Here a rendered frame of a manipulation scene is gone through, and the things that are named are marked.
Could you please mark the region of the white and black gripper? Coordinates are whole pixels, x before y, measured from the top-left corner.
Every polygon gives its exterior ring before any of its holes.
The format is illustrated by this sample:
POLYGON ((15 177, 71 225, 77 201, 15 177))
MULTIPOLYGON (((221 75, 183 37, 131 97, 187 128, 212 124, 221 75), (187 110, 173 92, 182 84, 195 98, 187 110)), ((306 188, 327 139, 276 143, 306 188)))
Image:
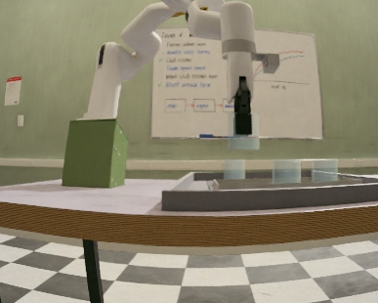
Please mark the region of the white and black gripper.
POLYGON ((231 105, 231 101, 234 101, 235 135, 251 136, 250 104, 253 101, 254 93, 252 62, 256 61, 257 57, 247 52, 228 52, 222 55, 222 59, 227 61, 228 91, 230 90, 228 104, 231 105), (250 94, 249 91, 251 91, 250 94))

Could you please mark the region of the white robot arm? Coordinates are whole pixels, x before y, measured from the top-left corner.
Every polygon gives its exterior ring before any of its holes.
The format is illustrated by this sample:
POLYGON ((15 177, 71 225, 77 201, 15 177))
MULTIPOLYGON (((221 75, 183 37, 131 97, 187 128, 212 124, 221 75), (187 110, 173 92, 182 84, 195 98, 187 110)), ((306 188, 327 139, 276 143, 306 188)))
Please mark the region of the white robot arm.
POLYGON ((249 5, 224 0, 194 1, 161 0, 145 7, 120 34, 121 40, 135 51, 133 54, 114 42, 107 42, 99 49, 88 111, 76 120, 116 118, 121 80, 132 79, 158 53, 161 39, 154 31, 177 16, 186 15, 192 36, 222 41, 222 55, 251 53, 257 57, 255 62, 263 63, 263 74, 275 74, 280 67, 279 55, 256 52, 253 12, 249 5))

